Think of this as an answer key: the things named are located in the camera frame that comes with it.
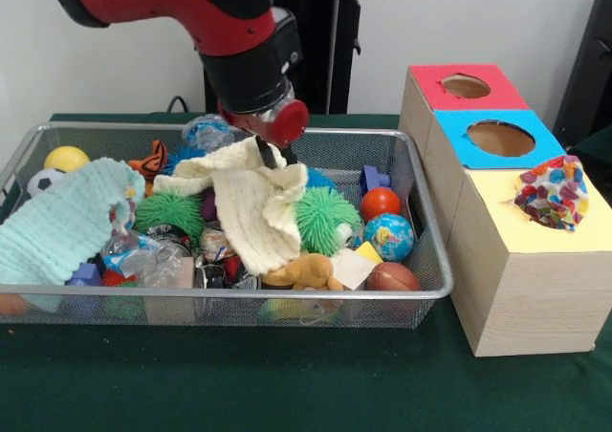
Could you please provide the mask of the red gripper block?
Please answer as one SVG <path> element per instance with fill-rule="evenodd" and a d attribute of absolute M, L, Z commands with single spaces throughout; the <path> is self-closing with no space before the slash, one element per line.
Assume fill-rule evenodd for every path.
<path fill-rule="evenodd" d="M 264 112 L 238 114 L 231 112 L 218 103 L 219 113 L 230 125 L 255 135 L 255 141 L 263 164 L 276 169 L 276 159 L 269 143 L 283 148 L 281 155 L 286 164 L 298 163 L 298 158 L 290 146 L 299 139 L 309 124 L 307 106 L 298 99 L 281 100 L 272 109 Z"/>

